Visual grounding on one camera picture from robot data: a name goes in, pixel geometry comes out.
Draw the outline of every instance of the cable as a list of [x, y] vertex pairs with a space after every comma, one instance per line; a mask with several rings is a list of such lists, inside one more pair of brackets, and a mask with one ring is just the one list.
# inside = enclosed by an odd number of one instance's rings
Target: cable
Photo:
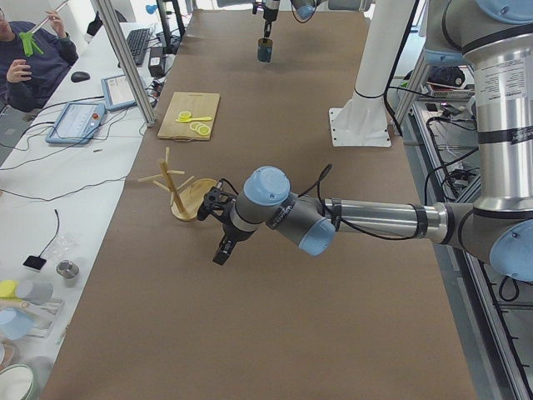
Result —
[[[100, 140], [100, 141], [104, 141], [104, 140], [108, 140], [109, 139], [109, 133], [111, 132], [111, 127], [115, 124], [115, 123], [118, 123], [120, 122], [121, 120], [123, 120], [125, 117], [126, 117], [126, 114], [128, 112], [128, 110], [132, 107], [135, 107], [135, 106], [130, 106], [130, 107], [126, 107], [125, 110], [113, 115], [109, 121], [106, 121], [104, 122], [101, 126], [104, 126], [108, 123], [111, 123], [109, 125], [109, 127], [107, 128], [107, 133], [106, 133], [106, 136], [105, 137], [93, 137], [92, 140]], [[125, 113], [116, 121], [113, 121], [113, 119], [115, 119], [116, 117], [118, 117], [119, 115], [121, 115], [123, 112], [125, 111]]]
[[447, 166], [450, 166], [452, 164], [458, 163], [459, 161], [462, 161], [465, 158], [468, 158], [469, 156], [471, 156], [472, 154], [474, 154], [478, 150], [479, 150], [478, 147], [473, 148], [472, 150], [470, 150], [469, 152], [466, 152], [465, 154], [463, 154], [462, 156], [456, 158], [455, 160], [452, 160], [452, 161], [449, 161], [449, 162], [445, 162], [444, 164], [440, 165], [439, 167], [433, 168], [431, 171], [429, 171], [427, 173], [426, 180], [424, 181], [424, 205], [425, 206], [427, 206], [427, 185], [428, 185], [428, 182], [430, 180], [431, 175], [436, 173], [439, 169], [442, 169], [444, 167], [447, 167]]
[[441, 182], [441, 191], [442, 191], [442, 194], [444, 196], [444, 198], [446, 200], [449, 200], [451, 202], [454, 202], [456, 199], [455, 198], [451, 198], [451, 197], [447, 197], [445, 194], [444, 194], [444, 185], [447, 184], [449, 188], [451, 188], [451, 185], [454, 184], [454, 182], [452, 181], [452, 179], [455, 179], [455, 180], [463, 180], [463, 181], [467, 181], [468, 180], [468, 177], [475, 177], [476, 174], [473, 173], [472, 171], [475, 171], [476, 169], [479, 169], [478, 167], [475, 167], [475, 168], [472, 168], [472, 169], [454, 169], [453, 171], [450, 172], [450, 179], [448, 179], [447, 177], [445, 177], [442, 182]]
[[72, 103], [72, 102], [82, 102], [83, 100], [92, 100], [92, 99], [95, 99], [95, 98], [103, 98], [103, 96], [92, 96], [90, 98], [89, 97], [84, 97], [84, 98], [79, 98], [77, 100], [69, 100], [67, 102], [56, 102], [55, 104], [50, 104], [49, 106], [41, 108], [36, 116], [41, 115], [41, 113], [44, 110], [48, 110], [49, 108], [52, 108], [52, 107], [61, 106], [63, 104]]
[[[126, 112], [122, 115], [122, 117], [121, 117], [120, 119], [116, 120], [115, 122], [113, 122], [113, 123], [109, 126], [109, 129], [107, 130], [107, 135], [106, 135], [106, 137], [104, 137], [104, 138], [95, 138], [95, 137], [93, 137], [92, 140], [100, 140], [100, 141], [107, 140], [107, 139], [109, 138], [109, 130], [111, 129], [111, 126], [112, 126], [114, 123], [117, 123], [118, 121], [121, 121], [122, 119], [124, 119], [124, 117], [126, 117], [126, 113], [127, 113], [127, 110], [128, 110], [129, 108], [130, 108], [130, 107], [126, 108], [126, 110], [125, 110]], [[118, 113], [118, 114], [113, 115], [109, 121], [106, 121], [106, 122], [104, 122], [104, 123], [98, 125], [97, 127], [94, 127], [94, 128], [93, 128], [92, 130], [90, 130], [85, 136], [80, 137], [80, 140], [78, 140], [78, 141], [75, 142], [75, 143], [72, 143], [72, 144], [70, 144], [70, 145], [68, 145], [68, 146], [66, 146], [66, 147], [64, 147], [64, 148], [62, 148], [62, 149], [60, 149], [60, 150], [57, 150], [56, 152], [51, 152], [51, 153], [49, 153], [49, 154], [47, 154], [47, 155], [45, 155], [45, 156], [42, 156], [42, 157], [39, 157], [39, 158], [34, 158], [34, 159], [32, 159], [32, 160], [27, 160], [27, 161], [25, 161], [25, 162], [21, 162], [20, 164], [14, 166], [14, 167], [0, 168], [0, 171], [12, 171], [13, 169], [17, 169], [17, 168], [19, 168], [19, 167], [21, 167], [21, 166], [23, 166], [23, 165], [25, 165], [25, 164], [34, 163], [34, 162], [36, 162], [36, 161], [41, 161], [41, 160], [43, 160], [43, 159], [45, 159], [45, 158], [51, 157], [51, 156], [53, 156], [53, 155], [55, 155], [55, 154], [58, 154], [58, 153], [60, 153], [60, 152], [64, 152], [64, 151], [67, 150], [68, 148], [73, 148], [74, 146], [77, 146], [78, 144], [80, 144], [81, 142], [83, 142], [86, 138], [89, 138], [89, 137], [90, 137], [95, 131], [97, 131], [98, 129], [100, 129], [102, 126], [104, 126], [104, 125], [110, 123], [114, 118], [118, 117], [120, 114], [122, 114], [122, 111], [121, 111], [120, 113]]]
[[[325, 214], [325, 211], [328, 211], [331, 215], [334, 215], [333, 211], [326, 205], [326, 202], [322, 198], [321, 190], [320, 190], [320, 185], [321, 185], [322, 180], [331, 171], [332, 167], [333, 167], [332, 164], [330, 164], [330, 163], [327, 164], [326, 167], [320, 173], [320, 175], [319, 175], [318, 179], [316, 180], [316, 182], [313, 183], [313, 185], [303, 193], [303, 194], [305, 194], [305, 193], [309, 192], [311, 189], [313, 189], [316, 186], [316, 196], [318, 197], [318, 201], [322, 205], [322, 215]], [[341, 222], [345, 223], [348, 227], [350, 227], [352, 229], [355, 229], [356, 231], [358, 231], [360, 233], [365, 233], [368, 236], [372, 236], [373, 238], [378, 238], [378, 239], [381, 239], [381, 240], [399, 241], [399, 240], [409, 240], [409, 239], [413, 239], [413, 238], [416, 237], [414, 234], [413, 234], [413, 236], [409, 236], [409, 237], [394, 237], [394, 238], [393, 237], [388, 237], [388, 236], [382, 236], [382, 235], [379, 235], [377, 233], [369, 232], [366, 229], [363, 229], [362, 227], [358, 227], [357, 225], [355, 225], [354, 223], [352, 223], [350, 221], [347, 221], [343, 217], [340, 217], [340, 220], [341, 220]]]
[[26, 196], [25, 194], [20, 194], [20, 193], [15, 193], [15, 192], [10, 192], [6, 189], [1, 189], [0, 188], [0, 192], [5, 192], [5, 193], [8, 193], [8, 194], [11, 194], [13, 196], [17, 196], [18, 198], [27, 198], [28, 200], [37, 200], [37, 201], [40, 201], [40, 202], [53, 202], [54, 200], [58, 200], [59, 198], [65, 198], [66, 196], [70, 196], [71, 194], [74, 194], [74, 193], [79, 193], [81, 192], [82, 190], [86, 190], [86, 189], [90, 189], [90, 188], [95, 188], [96, 186], [100, 186], [100, 185], [103, 185], [104, 183], [109, 183], [109, 182], [119, 182], [123, 179], [126, 179], [126, 176], [127, 175], [124, 175], [123, 177], [119, 177], [117, 179], [106, 179], [105, 181], [101, 181], [99, 183], [90, 183], [88, 185], [85, 185], [83, 187], [80, 187], [79, 189], [76, 189], [76, 190], [72, 190], [71, 192], [67, 192], [65, 194], [61, 194], [59, 196], [55, 196], [55, 197], [50, 197], [50, 198], [44, 198], [44, 197], [33, 197], [33, 196]]
[[[440, 123], [449, 123], [451, 125], [455, 125], [459, 128], [462, 128], [462, 129], [465, 129], [465, 130], [475, 130], [475, 129], [470, 129], [468, 127], [464, 127], [458, 123], [455, 123], [455, 122], [452, 122], [450, 119], [448, 118], [444, 118], [444, 117], [431, 117], [429, 118], [427, 121], [426, 121], [426, 128], [427, 128], [427, 131], [429, 132], [430, 134], [430, 139], [431, 139], [431, 143], [433, 144], [433, 148], [435, 149], [435, 152], [436, 152], [436, 156], [437, 158], [439, 159], [439, 163], [441, 164], [442, 166], [442, 170], [444, 171], [444, 176], [445, 176], [445, 181], [448, 180], [449, 182], [451, 182], [451, 176], [450, 176], [450, 172], [448, 171], [448, 168], [446, 168], [446, 162], [444, 161], [444, 159], [442, 158], [441, 156], [441, 152], [439, 151], [439, 146], [436, 142], [436, 137], [435, 137], [435, 134], [433, 133], [433, 130], [431, 129], [431, 123], [433, 123], [434, 121], [437, 121], [437, 122], [440, 122]], [[456, 120], [458, 122], [469, 122], [470, 120], [464, 120], [464, 119], [461, 119], [461, 120]], [[457, 190], [455, 189], [455, 187], [451, 186], [450, 185], [450, 190], [452, 192], [452, 194], [454, 195], [454, 197], [458, 197], [459, 196], [459, 193], [457, 192]], [[426, 189], [424, 189], [424, 204], [426, 205]]]
[[313, 18], [315, 16], [315, 13], [316, 13], [316, 9], [318, 8], [318, 5], [316, 4], [316, 0], [313, 0], [313, 12], [311, 13], [311, 15], [309, 17], [307, 17], [307, 19], [300, 19], [296, 16], [296, 9], [294, 7], [294, 4], [292, 3], [292, 0], [291, 0], [291, 11], [292, 11], [292, 16], [294, 17], [294, 19], [296, 19], [296, 21], [298, 23], [308, 23], [309, 21], [311, 21], [311, 18]]
[[232, 188], [232, 191], [233, 191], [236, 195], [239, 194], [239, 192], [235, 189], [235, 187], [232, 185], [232, 183], [231, 183], [230, 181], [228, 181], [227, 179], [225, 179], [224, 177], [220, 179], [220, 182], [225, 182], [225, 183], [227, 183], [227, 184], [230, 186], [230, 188]]
[[141, 135], [141, 136], [143, 136], [143, 137], [144, 137], [144, 133], [141, 132], [141, 129], [142, 129], [142, 127], [146, 126], [146, 124], [147, 124], [146, 122], [143, 122], [142, 125], [139, 127], [139, 131], [138, 131], [138, 132], [139, 132], [139, 135]]
[[299, 198], [302, 196], [305, 196], [308, 194], [313, 188], [317, 187], [320, 184], [320, 181], [326, 177], [328, 173], [330, 173], [331, 169], [333, 168], [333, 164], [329, 163], [326, 165], [326, 167], [322, 170], [320, 175], [318, 176], [318, 179], [306, 190], [304, 190], [302, 193], [298, 195]]
[[389, 89], [403, 90], [404, 92], [409, 92], [409, 93], [419, 94], [419, 95], [421, 95], [421, 96], [424, 96], [425, 98], [435, 98], [435, 99], [438, 99], [438, 97], [431, 96], [430, 94], [427, 94], [427, 93], [417, 92], [416, 90], [411, 90], [411, 89], [408, 89], [407, 87], [401, 87], [401, 86], [389, 86]]
[[403, 32], [403, 37], [401, 38], [401, 44], [400, 48], [398, 48], [398, 52], [396, 53], [396, 59], [394, 60], [394, 64], [391, 68], [391, 74], [389, 75], [389, 79], [385, 86], [385, 92], [383, 94], [383, 102], [385, 103], [385, 108], [391, 115], [392, 121], [394, 122], [396, 126], [396, 130], [398, 131], [398, 134], [403, 137], [403, 132], [401, 130], [400, 123], [396, 119], [396, 112], [392, 109], [389, 100], [387, 99], [387, 94], [389, 92], [389, 88], [391, 87], [392, 79], [394, 79], [394, 72], [396, 71], [396, 68], [398, 67], [398, 63], [400, 62], [401, 53], [403, 52], [404, 47], [406, 46], [407, 39], [409, 38], [409, 35], [411, 34], [411, 26], [413, 24], [413, 21], [415, 20], [416, 16], [416, 10], [418, 9], [419, 0], [415, 0], [413, 4], [413, 8], [411, 10], [411, 15], [409, 16], [409, 20], [406, 25], [406, 29]]
[[518, 282], [515, 279], [511, 279], [511, 281], [513, 282], [513, 287], [515, 288], [515, 294], [512, 295], [511, 297], [505, 297], [503, 295], [503, 288], [506, 285], [506, 282], [507, 282], [508, 279], [509, 279], [509, 277], [505, 276], [501, 280], [500, 287], [498, 288], [498, 294], [500, 295], [500, 298], [504, 302], [510, 303], [510, 302], [514, 302], [518, 298], [518, 296], [520, 296], [520, 288], [518, 287]]
[[53, 210], [55, 213], [56, 213], [56, 218], [57, 218], [57, 227], [56, 227], [56, 232], [54, 233], [52, 239], [50, 239], [50, 242], [48, 242], [48, 244], [44, 247], [44, 249], [41, 251], [41, 253], [39, 254], [39, 258], [42, 256], [42, 254], [44, 253], [44, 251], [48, 248], [48, 246], [50, 246], [50, 244], [52, 244], [52, 242], [54, 241], [55, 238], [57, 238], [57, 233], [59, 233], [59, 212], [57, 212], [56, 209]]
[[88, 138], [94, 131], [96, 131], [97, 129], [99, 129], [100, 126], [97, 126], [95, 127], [94, 129], [92, 129], [91, 131], [88, 132], [87, 135], [85, 135], [84, 137], [81, 137], [79, 141], [75, 142], [75, 143], [72, 143], [70, 144], [69, 146], [66, 146], [60, 150], [57, 150], [56, 152], [51, 152], [50, 154], [47, 154], [45, 156], [42, 156], [42, 157], [39, 157], [39, 158], [34, 158], [32, 160], [27, 160], [25, 162], [21, 162], [20, 164], [14, 166], [14, 167], [9, 167], [9, 168], [0, 168], [0, 171], [12, 171], [13, 169], [17, 169], [19, 167], [21, 167], [22, 165], [26, 165], [26, 164], [29, 164], [29, 163], [34, 163], [36, 161], [41, 161], [45, 158], [48, 158], [48, 157], [51, 157], [55, 154], [58, 154], [60, 152], [64, 152], [65, 150], [67, 150], [68, 148], [73, 148], [74, 146], [77, 146], [78, 144], [80, 144], [83, 140], [85, 140], [86, 138]]
[[[32, 129], [32, 128], [34, 128], [34, 127], [37, 127], [37, 126], [39, 126], [39, 125], [50, 124], [50, 123], [53, 123], [53, 121], [51, 121], [51, 122], [45, 122], [45, 123], [44, 123], [44, 122], [40, 122], [40, 123], [36, 123], [36, 124], [32, 125], [31, 127], [27, 127], [26, 129], [24, 129], [24, 131], [22, 132], [22, 135], [20, 135], [20, 138], [19, 138], [18, 140], [22, 139], [22, 137], [23, 137], [23, 136], [24, 136], [24, 135], [25, 135], [30, 129]], [[36, 136], [42, 134], [42, 133], [43, 133], [44, 131], [46, 131], [48, 128], [50, 128], [50, 127], [45, 127], [45, 128], [42, 129], [40, 132], [35, 133], [35, 134], [33, 134], [33, 135], [27, 137], [27, 139], [26, 139], [26, 148], [18, 148], [17, 146], [8, 146], [7, 144], [3, 144], [3, 143], [0, 143], [0, 147], [2, 147], [2, 148], [11, 148], [12, 150], [18, 150], [19, 152], [26, 152], [26, 151], [30, 148], [30, 142], [29, 142], [29, 140], [30, 140], [31, 138], [34, 138], [34, 137], [36, 137]]]

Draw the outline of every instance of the person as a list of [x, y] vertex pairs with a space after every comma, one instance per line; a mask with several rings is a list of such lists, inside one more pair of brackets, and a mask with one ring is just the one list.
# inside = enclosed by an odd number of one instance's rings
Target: person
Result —
[[35, 24], [8, 22], [0, 8], [0, 98], [25, 113], [46, 104], [77, 60], [76, 45], [65, 32], [63, 20], [55, 11], [46, 13], [57, 36], [44, 29], [36, 31], [33, 37], [44, 54], [26, 57], [18, 34]]

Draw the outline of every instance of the green object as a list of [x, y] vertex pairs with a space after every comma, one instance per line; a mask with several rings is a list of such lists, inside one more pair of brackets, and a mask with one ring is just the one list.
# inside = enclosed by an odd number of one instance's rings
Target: green object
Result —
[[33, 55], [33, 50], [39, 54], [44, 54], [44, 51], [37, 45], [35, 39], [33, 38], [32, 32], [20, 32], [18, 34], [22, 40], [22, 45], [24, 46], [24, 54], [26, 57], [31, 57]]

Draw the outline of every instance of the computer mouse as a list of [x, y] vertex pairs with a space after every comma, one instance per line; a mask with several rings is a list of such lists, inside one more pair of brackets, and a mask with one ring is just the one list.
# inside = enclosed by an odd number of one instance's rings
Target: computer mouse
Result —
[[73, 72], [70, 76], [70, 80], [73, 82], [83, 82], [87, 81], [88, 79], [91, 79], [91, 75], [84, 71]]

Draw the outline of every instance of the wooden cutting board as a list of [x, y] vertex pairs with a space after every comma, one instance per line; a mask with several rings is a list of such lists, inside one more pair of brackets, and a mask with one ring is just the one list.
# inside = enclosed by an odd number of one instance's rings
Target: wooden cutting board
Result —
[[[184, 141], [209, 140], [212, 135], [219, 100], [219, 93], [174, 92], [157, 137]], [[212, 117], [211, 121], [202, 121], [211, 129], [211, 132], [202, 136], [190, 128], [190, 123], [177, 122], [177, 116], [181, 111], [190, 111], [193, 118]]]

